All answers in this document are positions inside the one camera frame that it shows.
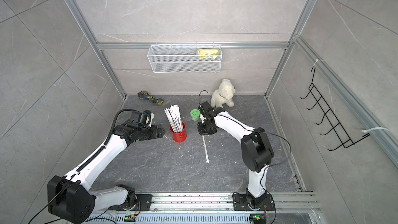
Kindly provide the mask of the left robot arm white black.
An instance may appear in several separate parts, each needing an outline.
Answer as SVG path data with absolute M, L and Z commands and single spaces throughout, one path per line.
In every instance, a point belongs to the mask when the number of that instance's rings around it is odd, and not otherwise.
M 118 125 L 107 139 L 79 166 L 64 176 L 54 176 L 47 185 L 48 212 L 74 224 L 85 222 L 92 212 L 137 206 L 135 189 L 119 184 L 113 188 L 93 191 L 92 184 L 102 171 L 130 144 L 159 139 L 165 130 L 161 125 L 131 128 Z

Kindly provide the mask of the red cup container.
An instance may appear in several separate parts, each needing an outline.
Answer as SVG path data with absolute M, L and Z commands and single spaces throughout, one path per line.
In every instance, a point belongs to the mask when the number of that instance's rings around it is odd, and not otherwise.
M 169 127 L 172 137 L 173 137 L 173 141 L 176 143 L 182 143 L 187 139 L 186 126 L 185 126 L 184 122 L 182 122 L 182 127 L 183 127 L 183 131 L 180 133 L 175 133 L 171 125 Z

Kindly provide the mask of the bundle of white straws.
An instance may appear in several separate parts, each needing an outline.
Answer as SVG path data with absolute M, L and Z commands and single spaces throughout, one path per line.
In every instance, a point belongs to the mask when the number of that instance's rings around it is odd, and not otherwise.
M 181 133 L 184 128 L 181 121 L 180 108 L 178 105 L 171 105 L 164 109 L 174 133 Z

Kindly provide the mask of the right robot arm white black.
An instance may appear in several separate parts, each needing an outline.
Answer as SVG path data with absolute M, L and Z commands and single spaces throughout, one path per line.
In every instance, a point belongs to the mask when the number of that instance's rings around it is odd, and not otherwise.
M 246 202 L 251 209 L 266 207 L 275 209 L 272 195 L 266 189 L 267 170 L 274 157 L 273 148 L 263 128 L 253 128 L 232 117 L 221 107 L 214 108 L 208 102 L 199 105 L 200 135 L 213 135 L 223 129 L 239 141 L 241 156 L 249 170 Z

